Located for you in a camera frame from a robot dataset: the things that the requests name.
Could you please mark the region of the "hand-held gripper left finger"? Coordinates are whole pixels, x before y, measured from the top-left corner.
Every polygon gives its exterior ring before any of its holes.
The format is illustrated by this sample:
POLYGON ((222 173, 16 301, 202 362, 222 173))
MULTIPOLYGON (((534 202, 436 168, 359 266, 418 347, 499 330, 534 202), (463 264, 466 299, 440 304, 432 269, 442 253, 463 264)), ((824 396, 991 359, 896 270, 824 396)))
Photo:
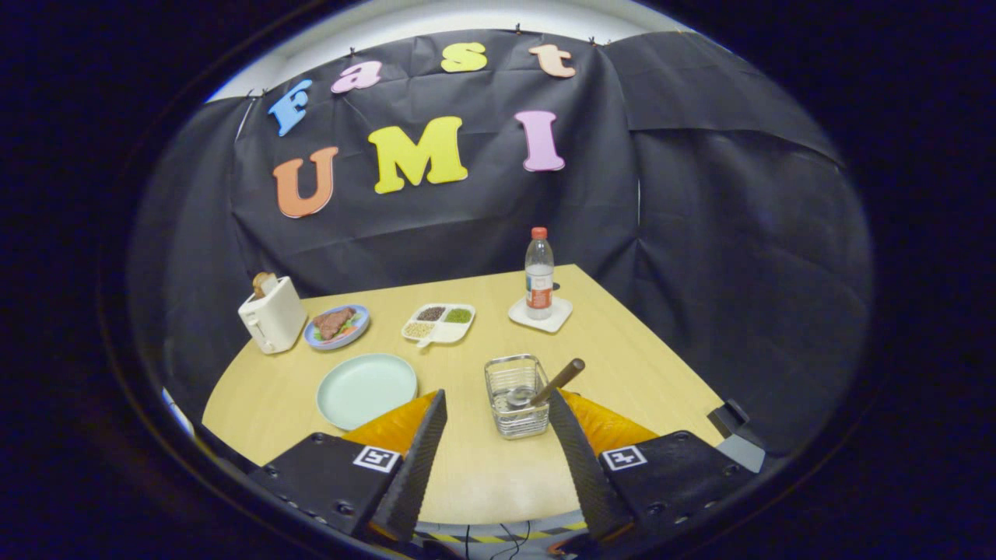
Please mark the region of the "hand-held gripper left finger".
POLYGON ((321 526, 408 542, 446 422, 446 393, 431 391, 348 435, 314 432, 248 477, 321 526))

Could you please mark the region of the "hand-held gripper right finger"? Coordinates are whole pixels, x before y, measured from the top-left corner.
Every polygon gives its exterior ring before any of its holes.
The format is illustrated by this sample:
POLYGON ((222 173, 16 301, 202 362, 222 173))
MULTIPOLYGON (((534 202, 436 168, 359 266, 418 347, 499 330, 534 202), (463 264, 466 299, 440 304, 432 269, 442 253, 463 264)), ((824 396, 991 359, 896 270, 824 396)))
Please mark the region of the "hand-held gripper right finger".
POLYGON ((711 520, 758 471, 687 430, 597 444, 582 397, 556 390, 549 418, 598 545, 670 540, 711 520))

